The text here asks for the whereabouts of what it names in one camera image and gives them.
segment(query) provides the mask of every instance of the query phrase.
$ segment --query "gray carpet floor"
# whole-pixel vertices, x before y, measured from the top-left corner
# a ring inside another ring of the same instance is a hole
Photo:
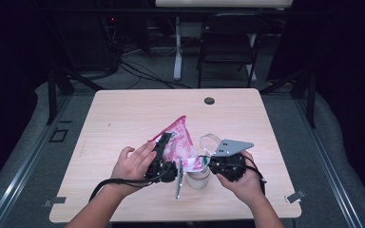
[[[262,44],[258,67],[256,68],[257,81],[253,87],[261,89],[268,84],[265,82],[269,64],[271,62],[277,36],[266,37]],[[183,49],[182,79],[178,81],[190,87],[196,87],[197,75],[195,45],[190,46],[188,41]],[[141,51],[131,52],[123,60],[141,71],[156,74],[158,77],[173,82],[174,55],[170,48],[153,49],[151,56]],[[237,71],[237,67],[214,67],[205,69],[203,87],[244,87],[245,70]],[[148,81],[132,76],[120,68],[114,75],[103,79],[94,80],[100,86],[108,89],[164,89],[168,85],[157,81]],[[50,207],[43,207],[45,200],[56,197],[73,148],[82,129],[86,114],[94,96],[93,91],[79,82],[72,81],[76,92],[72,97],[62,97],[59,102],[62,112],[51,129],[47,131],[45,125],[48,119],[48,90],[47,85],[40,86],[36,92],[39,103],[35,113],[25,130],[22,139],[13,150],[7,164],[0,174],[0,201],[17,171],[24,165],[30,153],[39,149],[40,155],[35,158],[35,165],[29,170],[25,184],[19,189],[19,194],[14,197],[6,214],[0,214],[0,227],[63,227],[64,224],[54,224],[48,219]],[[279,89],[271,95],[263,95],[268,116],[276,134],[280,150],[286,162],[289,174],[296,190],[304,190],[307,196],[300,203],[302,215],[296,219],[297,227],[349,227],[347,219],[338,204],[335,191],[328,182],[321,161],[318,156],[316,139],[310,134],[308,125],[299,110],[298,101],[290,98],[288,91],[290,85]],[[342,180],[343,186],[348,191],[350,200],[355,207],[359,218],[365,227],[365,188],[360,183],[355,171],[347,163],[343,149],[340,127],[335,116],[324,100],[317,96],[316,103],[317,133],[333,161],[336,171]],[[65,129],[67,136],[63,142],[49,142],[53,130]],[[39,144],[42,138],[47,140]],[[286,227],[294,227],[291,220],[283,221]]]

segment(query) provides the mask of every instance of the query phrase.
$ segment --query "chair seat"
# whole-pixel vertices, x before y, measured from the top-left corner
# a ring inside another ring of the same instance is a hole
[[[205,34],[203,37],[205,63],[251,64],[250,41],[246,34]]]

